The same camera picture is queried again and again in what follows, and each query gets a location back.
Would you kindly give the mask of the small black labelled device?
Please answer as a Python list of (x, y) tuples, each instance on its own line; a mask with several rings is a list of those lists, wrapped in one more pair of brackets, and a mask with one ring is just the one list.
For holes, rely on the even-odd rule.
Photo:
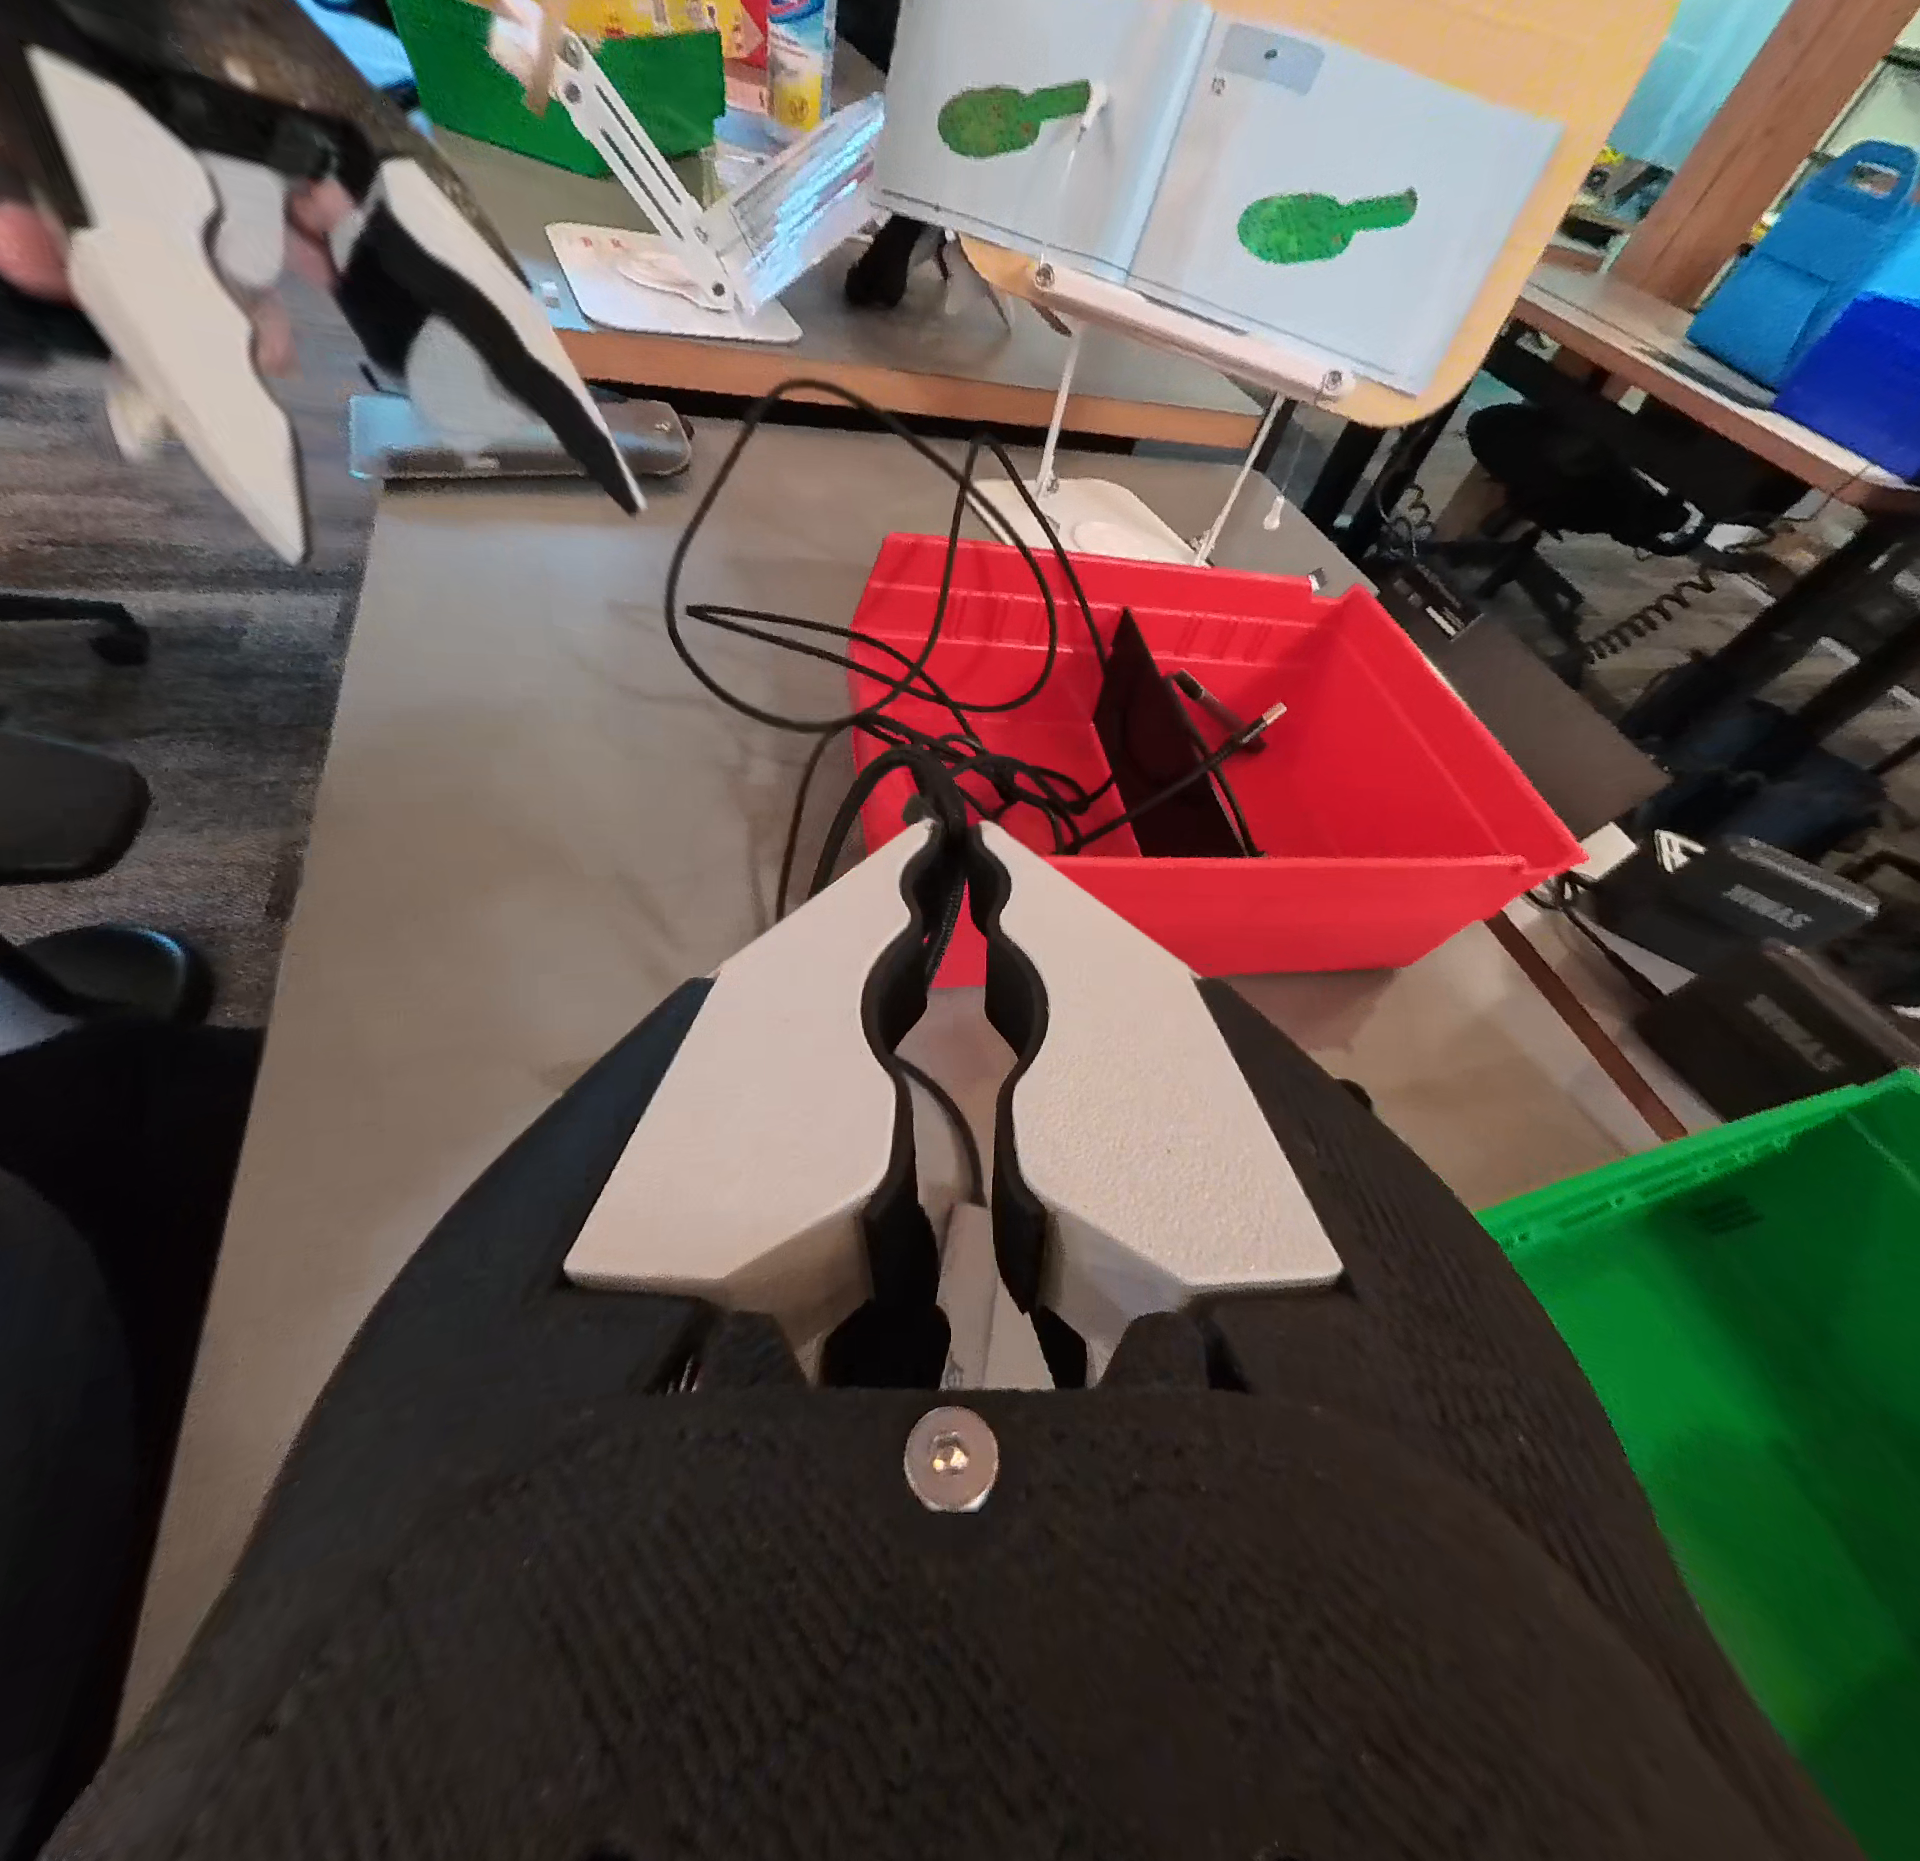
[(1421, 561), (1398, 559), (1374, 565), (1369, 581), (1382, 612), (1428, 655), (1453, 648), (1483, 619), (1483, 609), (1475, 600), (1465, 600), (1448, 578), (1433, 574)]

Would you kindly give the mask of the wood topped desk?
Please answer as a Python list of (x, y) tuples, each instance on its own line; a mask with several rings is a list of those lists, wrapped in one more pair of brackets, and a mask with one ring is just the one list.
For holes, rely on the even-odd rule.
[(1607, 269), (1537, 264), (1513, 319), (1603, 381), (1655, 399), (1829, 501), (1862, 516), (1918, 516), (1914, 486), (1764, 406), (1736, 399), (1727, 392), (1734, 374), (1685, 341), (1691, 313)]

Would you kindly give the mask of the red plastic bin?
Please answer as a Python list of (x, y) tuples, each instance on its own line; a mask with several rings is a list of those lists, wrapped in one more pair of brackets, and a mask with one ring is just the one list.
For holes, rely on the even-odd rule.
[[(925, 648), (947, 542), (889, 534), (851, 629), (902, 655)], [(1046, 659), (1039, 575), (1009, 546), (962, 541), (929, 673), (993, 754), (1100, 791), (1110, 765), (1095, 710), (1101, 663), (1056, 557), (1039, 561), (1057, 619)], [(1046, 819), (1002, 827), (1205, 978), (1403, 970), (1526, 890), (1588, 861), (1517, 762), (1366, 594), (1307, 578), (1071, 557), (1110, 642), (1133, 612), (1161, 673), (1191, 673), (1239, 720), (1285, 707), (1261, 751), (1227, 762), (1258, 854), (1147, 856), (1119, 827), (1061, 860)]]

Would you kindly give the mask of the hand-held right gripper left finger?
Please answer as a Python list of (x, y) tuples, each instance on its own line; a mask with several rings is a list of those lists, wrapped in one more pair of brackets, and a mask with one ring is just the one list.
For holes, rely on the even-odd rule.
[(898, 1043), (925, 1013), (925, 900), (951, 839), (913, 823), (723, 962), (564, 1254), (573, 1287), (836, 1331), (931, 1305), (939, 1247)]

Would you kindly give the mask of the person's black trousers leg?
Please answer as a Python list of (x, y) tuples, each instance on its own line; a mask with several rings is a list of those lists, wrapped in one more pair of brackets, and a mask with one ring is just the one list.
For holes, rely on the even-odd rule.
[(100, 1768), (265, 1036), (90, 1021), (4, 1057), (4, 1857)]

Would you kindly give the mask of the rounded wooden board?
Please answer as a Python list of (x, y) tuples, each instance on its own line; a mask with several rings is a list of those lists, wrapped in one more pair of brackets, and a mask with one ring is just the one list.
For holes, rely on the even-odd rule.
[(1510, 319), (1570, 206), (1575, 185), (1619, 119), (1680, 0), (1206, 0), (1261, 24), (1307, 24), (1359, 53), (1448, 82), (1491, 104), (1535, 114), (1561, 139), (1491, 264), (1448, 352), (1421, 392), (1362, 381), (1329, 410), (1347, 425), (1398, 429), (1465, 392)]

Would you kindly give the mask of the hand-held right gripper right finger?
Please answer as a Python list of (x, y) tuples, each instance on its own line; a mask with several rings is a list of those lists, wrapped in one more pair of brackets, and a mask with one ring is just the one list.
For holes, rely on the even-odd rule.
[(966, 834), (999, 1281), (1046, 1360), (1154, 1313), (1319, 1295), (1345, 1267), (1202, 980), (998, 823)]

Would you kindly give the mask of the paper sheet with green shape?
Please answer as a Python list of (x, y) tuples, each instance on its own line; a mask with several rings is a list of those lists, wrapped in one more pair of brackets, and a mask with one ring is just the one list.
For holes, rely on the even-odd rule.
[(1123, 278), (1413, 393), (1559, 141), (1557, 122), (1213, 11)]
[(1122, 283), (1213, 23), (1202, 0), (902, 0), (874, 206)]

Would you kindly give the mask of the white board stand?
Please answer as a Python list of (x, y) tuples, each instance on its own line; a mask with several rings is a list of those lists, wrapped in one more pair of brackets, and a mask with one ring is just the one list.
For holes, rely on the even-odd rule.
[[(973, 479), (966, 503), (1009, 546), (1061, 547), (1070, 557), (1115, 557), (1154, 565), (1209, 565), (1239, 491), (1253, 470), (1287, 406), (1334, 408), (1359, 385), (1359, 370), (1326, 352), (1258, 333), (1232, 330), (1198, 313), (1169, 309), (1139, 290), (1115, 286), (1056, 258), (1023, 263), (1010, 291), (1070, 336), (1070, 358), (1046, 421), (1041, 469), (1034, 483), (1017, 477)], [(1196, 542), (1151, 512), (1130, 487), (1100, 479), (1066, 479), (1057, 444), (1074, 389), (1082, 340), (1090, 329), (1202, 363), (1229, 381), (1245, 381), (1271, 396), (1253, 447), (1229, 487), (1213, 527)]]

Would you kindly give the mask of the yellow cardboard box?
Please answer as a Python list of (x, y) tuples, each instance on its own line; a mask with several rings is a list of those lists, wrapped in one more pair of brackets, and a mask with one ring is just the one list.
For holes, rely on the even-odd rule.
[[(495, 11), (502, 0), (465, 0)], [(546, 0), (520, 0), (535, 11)], [(564, 29), (593, 46), (630, 44), (663, 37), (709, 37), (723, 59), (750, 56), (764, 37), (742, 0), (568, 0)]]

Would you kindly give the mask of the black box with white logo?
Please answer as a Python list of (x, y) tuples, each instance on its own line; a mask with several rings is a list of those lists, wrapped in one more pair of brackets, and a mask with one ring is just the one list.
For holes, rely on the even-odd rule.
[(1747, 947), (1632, 1015), (1637, 1042), (1734, 1121), (1918, 1069), (1918, 1036), (1819, 954)]
[(1701, 976), (1778, 943), (1822, 951), (1880, 916), (1880, 896), (1749, 837), (1651, 831), (1582, 896), (1603, 933)]

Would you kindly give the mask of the white wipes canister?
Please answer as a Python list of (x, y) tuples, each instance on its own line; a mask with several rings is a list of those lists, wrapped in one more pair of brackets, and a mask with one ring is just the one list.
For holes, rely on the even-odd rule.
[(771, 130), (816, 133), (833, 110), (838, 0), (769, 0)]

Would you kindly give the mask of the black bin divider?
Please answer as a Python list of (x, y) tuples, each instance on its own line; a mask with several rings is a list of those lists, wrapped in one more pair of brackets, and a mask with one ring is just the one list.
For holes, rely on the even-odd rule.
[(1090, 714), (1119, 802), (1100, 845), (1130, 842), (1148, 861), (1253, 860), (1253, 828), (1223, 775), (1238, 717), (1196, 721), (1202, 706), (1174, 676), (1123, 607)]

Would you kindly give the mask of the person's left hand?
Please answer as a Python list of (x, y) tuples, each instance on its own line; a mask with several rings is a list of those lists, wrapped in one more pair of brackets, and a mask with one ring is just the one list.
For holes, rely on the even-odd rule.
[[(331, 236), (356, 206), (349, 194), (334, 181), (301, 181), (283, 199), (283, 263), (282, 269), (303, 278), (311, 290), (334, 294), (340, 272), (334, 267)], [(27, 194), (26, 180), (4, 165), (4, 280), (45, 302), (73, 302), (67, 283), (63, 230)], [(256, 363), (269, 377), (298, 373), (293, 318), (278, 290), (253, 294)]]

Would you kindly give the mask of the black office chair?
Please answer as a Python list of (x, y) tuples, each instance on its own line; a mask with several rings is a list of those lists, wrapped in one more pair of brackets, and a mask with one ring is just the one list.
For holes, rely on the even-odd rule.
[(1469, 419), (1465, 442), (1502, 494), (1487, 532), (1528, 524), (1552, 536), (1608, 536), (1640, 553), (1685, 557), (1716, 528), (1710, 516), (1537, 406), (1483, 408)]
[[(4, 625), (85, 625), (117, 670), (148, 663), (148, 631), (119, 603), (4, 592)], [(4, 887), (89, 882), (125, 860), (148, 819), (146, 776), (100, 748), (4, 726)]]

